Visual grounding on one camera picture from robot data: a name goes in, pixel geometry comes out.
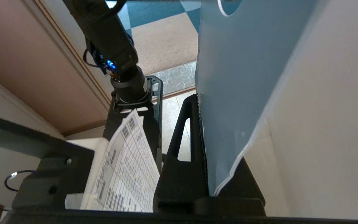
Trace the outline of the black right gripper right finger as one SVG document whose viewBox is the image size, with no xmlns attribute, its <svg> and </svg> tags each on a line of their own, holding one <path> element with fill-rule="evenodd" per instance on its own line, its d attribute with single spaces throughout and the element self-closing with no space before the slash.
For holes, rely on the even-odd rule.
<svg viewBox="0 0 358 224">
<path fill-rule="evenodd" d="M 243 158 L 233 178 L 216 197 L 202 198 L 202 214 L 216 216 L 266 216 L 265 198 Z"/>
</svg>

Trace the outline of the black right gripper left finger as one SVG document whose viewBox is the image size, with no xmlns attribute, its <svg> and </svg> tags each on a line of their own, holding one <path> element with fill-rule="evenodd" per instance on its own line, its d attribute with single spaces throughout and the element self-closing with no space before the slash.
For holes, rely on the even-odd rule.
<svg viewBox="0 0 358 224">
<path fill-rule="evenodd" d="M 180 161 L 179 150 L 187 120 L 190 121 L 190 161 Z M 198 97 L 194 94 L 182 103 L 154 193 L 154 213 L 189 214 L 196 200 L 208 196 Z"/>
</svg>

